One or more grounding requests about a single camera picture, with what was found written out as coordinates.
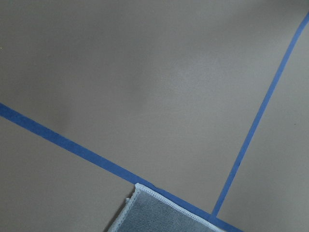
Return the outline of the pink and grey towel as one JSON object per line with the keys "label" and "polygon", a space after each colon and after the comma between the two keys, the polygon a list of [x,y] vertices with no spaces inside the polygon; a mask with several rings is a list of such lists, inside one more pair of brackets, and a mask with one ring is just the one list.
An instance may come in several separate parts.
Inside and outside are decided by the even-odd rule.
{"label": "pink and grey towel", "polygon": [[110,232],[222,232],[219,227],[178,206],[166,197],[140,184]]}

